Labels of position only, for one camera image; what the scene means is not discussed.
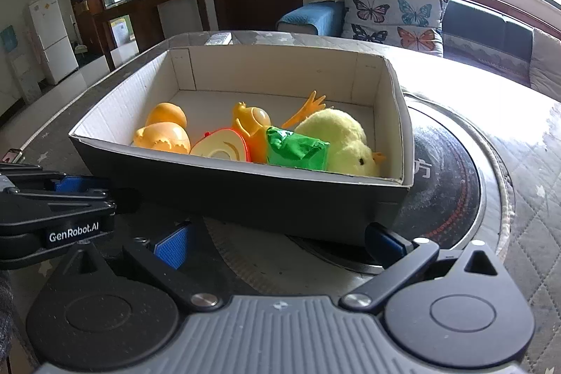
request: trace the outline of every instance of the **cardboard box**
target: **cardboard box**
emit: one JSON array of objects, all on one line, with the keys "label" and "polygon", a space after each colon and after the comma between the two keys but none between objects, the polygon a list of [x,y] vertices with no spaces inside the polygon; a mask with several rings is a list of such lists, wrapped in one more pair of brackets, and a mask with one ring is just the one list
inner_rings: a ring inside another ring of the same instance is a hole
[{"label": "cardboard box", "polygon": [[[237,102],[273,125],[312,90],[357,119],[386,178],[204,158],[131,146],[161,102],[180,106],[191,144],[232,124]],[[94,175],[190,213],[294,236],[362,245],[376,221],[391,226],[413,185],[413,134],[403,94],[383,56],[304,46],[172,48],[107,94],[70,131]]]}]

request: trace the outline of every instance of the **yellow plush chick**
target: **yellow plush chick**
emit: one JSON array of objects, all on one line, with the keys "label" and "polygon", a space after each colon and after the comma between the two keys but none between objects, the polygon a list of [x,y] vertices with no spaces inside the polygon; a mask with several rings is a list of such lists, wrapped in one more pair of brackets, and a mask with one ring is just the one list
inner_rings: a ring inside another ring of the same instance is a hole
[{"label": "yellow plush chick", "polygon": [[380,176],[380,169],[366,145],[360,123],[344,111],[317,111],[294,129],[296,133],[330,143],[327,171],[359,176]]}]

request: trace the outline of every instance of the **remote control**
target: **remote control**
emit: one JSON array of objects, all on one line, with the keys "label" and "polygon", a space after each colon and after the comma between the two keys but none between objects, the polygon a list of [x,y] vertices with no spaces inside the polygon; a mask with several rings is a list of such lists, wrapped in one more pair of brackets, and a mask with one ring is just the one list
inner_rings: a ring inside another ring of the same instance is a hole
[{"label": "remote control", "polygon": [[229,45],[231,41],[231,32],[219,32],[218,34],[212,34],[205,45]]}]

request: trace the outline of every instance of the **orange plastic toy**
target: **orange plastic toy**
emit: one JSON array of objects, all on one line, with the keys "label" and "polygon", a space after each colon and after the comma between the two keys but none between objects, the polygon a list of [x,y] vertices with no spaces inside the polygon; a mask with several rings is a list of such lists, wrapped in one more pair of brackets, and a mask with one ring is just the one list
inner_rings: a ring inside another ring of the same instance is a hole
[{"label": "orange plastic toy", "polygon": [[[316,111],[323,110],[325,104],[322,103],[325,96],[316,100],[316,92],[313,91],[310,97],[302,105],[296,114],[282,125],[283,129],[291,125],[304,121],[308,116]],[[236,104],[233,110],[234,119],[232,129],[235,130],[245,140],[252,162],[259,164],[267,163],[267,138],[266,130],[271,127],[269,115],[257,107],[246,107],[244,102]]]},{"label": "orange plastic toy", "polygon": [[173,103],[160,103],[148,115],[145,127],[138,129],[133,144],[157,151],[189,154],[191,142],[185,128],[187,117]]},{"label": "orange plastic toy", "polygon": [[205,134],[193,146],[191,155],[251,162],[249,149],[243,138],[235,130],[227,128]]}]

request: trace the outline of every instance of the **refrigerator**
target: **refrigerator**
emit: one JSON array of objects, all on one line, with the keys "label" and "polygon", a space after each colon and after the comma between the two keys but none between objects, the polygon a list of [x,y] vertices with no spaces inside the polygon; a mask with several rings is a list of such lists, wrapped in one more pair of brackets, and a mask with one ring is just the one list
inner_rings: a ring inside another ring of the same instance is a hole
[{"label": "refrigerator", "polygon": [[29,18],[45,77],[50,84],[57,84],[78,68],[58,0],[33,1],[29,4]]}]

